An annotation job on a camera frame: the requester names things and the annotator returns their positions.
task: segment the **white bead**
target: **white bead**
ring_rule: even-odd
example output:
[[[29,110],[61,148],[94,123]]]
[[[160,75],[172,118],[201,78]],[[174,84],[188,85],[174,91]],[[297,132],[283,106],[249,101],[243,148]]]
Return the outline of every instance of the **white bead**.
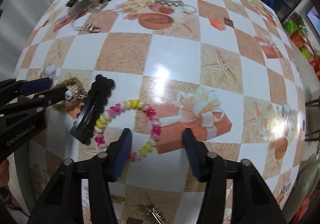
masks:
[[[123,101],[120,103],[120,110],[121,111],[125,111],[125,103],[126,103],[126,101]]]
[[[136,152],[136,159],[137,160],[141,160],[142,159],[142,155],[139,152]]]
[[[156,141],[154,141],[153,139],[150,140],[149,142],[151,143],[151,145],[152,145],[153,147],[155,147],[155,146],[157,145]]]
[[[95,132],[98,132],[98,133],[102,133],[103,132],[103,129],[102,128],[99,128],[97,126],[94,126],[94,131]]]
[[[110,119],[110,116],[109,116],[109,114],[108,114],[108,111],[105,111],[105,112],[103,113],[103,116],[104,116],[104,118],[105,118],[106,120]]]

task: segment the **television screen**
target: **television screen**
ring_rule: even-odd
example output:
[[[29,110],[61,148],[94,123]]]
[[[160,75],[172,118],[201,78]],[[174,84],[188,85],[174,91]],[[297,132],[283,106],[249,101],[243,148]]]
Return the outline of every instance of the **television screen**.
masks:
[[[307,16],[317,30],[318,35],[320,36],[320,16],[316,11],[316,8],[312,7],[312,9],[307,13]]]

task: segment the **gift box print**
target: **gift box print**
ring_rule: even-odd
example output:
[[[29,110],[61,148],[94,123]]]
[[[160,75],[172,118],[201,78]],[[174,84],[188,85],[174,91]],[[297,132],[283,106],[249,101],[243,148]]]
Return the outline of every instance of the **gift box print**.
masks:
[[[200,86],[194,93],[180,92],[175,104],[154,106],[162,124],[157,142],[159,154],[183,148],[182,132],[190,127],[196,139],[205,141],[231,130],[232,123],[220,108],[214,90]]]

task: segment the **pink bead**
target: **pink bead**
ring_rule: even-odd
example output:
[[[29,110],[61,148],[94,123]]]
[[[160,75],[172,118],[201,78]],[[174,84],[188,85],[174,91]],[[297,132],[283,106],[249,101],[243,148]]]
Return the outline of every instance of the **pink bead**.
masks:
[[[113,110],[107,110],[107,112],[108,112],[108,114],[109,114],[109,116],[110,117],[112,117],[114,114],[115,114],[115,112],[113,111]]]
[[[103,138],[102,133],[94,132],[93,134],[94,134],[95,138]]]
[[[119,113],[120,110],[121,110],[121,104],[120,104],[120,103],[116,103],[116,105],[115,105],[115,112],[116,112],[116,113]]]
[[[152,127],[152,132],[157,134],[157,135],[160,135],[161,134],[161,129],[159,127],[153,126]]]
[[[98,147],[99,147],[99,148],[105,148],[105,147],[108,147],[108,145],[107,145],[107,144],[102,143],[102,144],[98,144]]]
[[[142,106],[142,110],[143,110],[143,111],[147,111],[147,110],[149,110],[149,109],[151,109],[151,108],[152,108],[152,107],[151,107],[150,104],[145,104],[145,105]]]
[[[152,134],[151,134],[151,137],[152,137],[152,139],[154,139],[154,140],[159,140],[159,139],[160,139],[160,136],[159,136],[158,134],[155,134],[155,133],[152,133]]]
[[[159,120],[155,119],[152,121],[152,125],[155,127],[161,127],[161,122]]]
[[[113,111],[114,113],[116,113],[116,107],[114,107],[114,106],[111,106],[109,110],[111,110],[111,111]]]
[[[103,138],[97,138],[96,137],[94,140],[99,144],[103,144],[104,143],[104,139]]]
[[[150,115],[149,119],[150,120],[157,120],[157,119],[159,119],[159,116],[158,115]]]
[[[132,162],[134,162],[134,161],[136,160],[136,154],[135,154],[135,153],[130,153],[129,155],[130,155],[129,159],[130,159]]]
[[[146,111],[147,116],[151,116],[151,115],[155,115],[156,114],[156,110],[155,109],[149,109]]]

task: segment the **red object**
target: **red object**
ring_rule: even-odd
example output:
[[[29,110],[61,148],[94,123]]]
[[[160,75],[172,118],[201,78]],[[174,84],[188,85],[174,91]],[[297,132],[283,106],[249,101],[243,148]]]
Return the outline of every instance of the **red object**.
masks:
[[[217,19],[217,18],[211,18],[209,19],[211,26],[215,27],[217,30],[226,30],[226,25],[223,21]]]
[[[296,214],[294,215],[294,217],[292,219],[293,224],[298,223],[301,220],[301,218],[303,217],[303,215],[307,212],[307,210],[309,208],[309,201],[310,201],[310,196],[309,196],[309,194],[307,194],[307,196],[304,198],[301,206],[299,207],[299,209],[297,210]]]

